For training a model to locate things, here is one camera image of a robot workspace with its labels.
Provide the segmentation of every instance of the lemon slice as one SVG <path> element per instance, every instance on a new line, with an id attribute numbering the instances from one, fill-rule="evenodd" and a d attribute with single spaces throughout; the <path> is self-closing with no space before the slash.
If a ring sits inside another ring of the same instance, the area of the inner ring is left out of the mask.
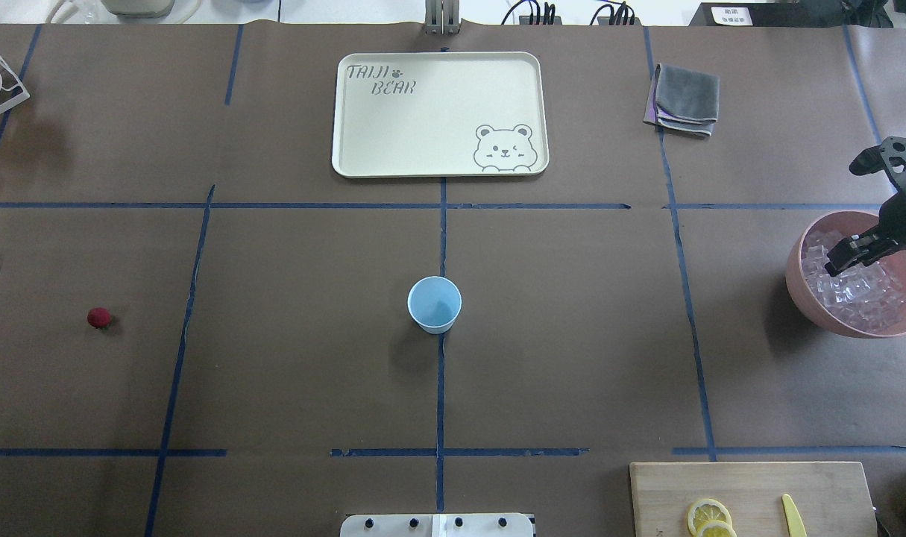
<path id="1" fill-rule="evenodd" d="M 728 512 L 728 507 L 725 507 L 724 503 L 718 502 L 718 500 L 703 497 L 701 500 L 696 500 L 695 503 L 692 503 L 691 507 L 688 507 L 688 533 L 691 535 L 698 536 L 698 530 L 701 530 L 701 526 L 712 520 L 728 524 L 728 527 L 732 526 L 732 514 Z"/>
<path id="2" fill-rule="evenodd" d="M 738 537 L 731 524 L 720 520 L 709 520 L 698 528 L 695 537 Z"/>

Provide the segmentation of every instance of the label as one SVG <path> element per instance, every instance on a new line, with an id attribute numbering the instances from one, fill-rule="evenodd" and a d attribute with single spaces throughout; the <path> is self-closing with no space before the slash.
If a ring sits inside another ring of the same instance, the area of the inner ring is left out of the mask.
<path id="1" fill-rule="evenodd" d="M 416 81 L 394 66 L 380 64 L 347 65 L 347 81 L 363 83 L 370 86 L 370 95 L 412 95 L 416 90 Z"/>
<path id="2" fill-rule="evenodd" d="M 711 16 L 722 26 L 754 26 L 747 7 L 712 7 Z"/>

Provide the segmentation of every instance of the knife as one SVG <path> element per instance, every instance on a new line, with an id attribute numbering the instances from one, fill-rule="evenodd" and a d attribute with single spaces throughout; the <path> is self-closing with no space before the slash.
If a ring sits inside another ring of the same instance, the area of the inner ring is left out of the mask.
<path id="1" fill-rule="evenodd" d="M 797 512 L 797 506 L 790 494 L 781 496 L 781 503 L 784 504 L 784 518 L 787 519 L 787 533 L 790 537 L 808 537 L 807 530 L 804 530 L 804 521 L 801 520 L 801 514 Z"/>

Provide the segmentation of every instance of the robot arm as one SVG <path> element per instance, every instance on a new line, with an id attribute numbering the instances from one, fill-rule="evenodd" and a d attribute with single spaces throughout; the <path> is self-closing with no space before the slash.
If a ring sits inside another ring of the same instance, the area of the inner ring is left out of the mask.
<path id="1" fill-rule="evenodd" d="M 849 166 L 854 175 L 883 170 L 896 188 L 896 194 L 880 207 L 878 223 L 859 235 L 845 237 L 827 252 L 825 265 L 837 276 L 858 263 L 870 266 L 878 259 L 906 249 L 906 137 L 889 136 L 876 147 L 869 147 Z"/>

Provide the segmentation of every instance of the wooden cutting board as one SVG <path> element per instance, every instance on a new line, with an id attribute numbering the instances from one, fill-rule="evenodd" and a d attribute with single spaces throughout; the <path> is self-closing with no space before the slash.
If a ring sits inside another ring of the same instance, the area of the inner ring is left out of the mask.
<path id="1" fill-rule="evenodd" d="M 712 497 L 728 507 L 738 537 L 787 537 L 781 495 L 790 494 L 808 537 L 875 537 L 860 462 L 633 462 L 637 537 L 689 537 L 688 507 Z"/>

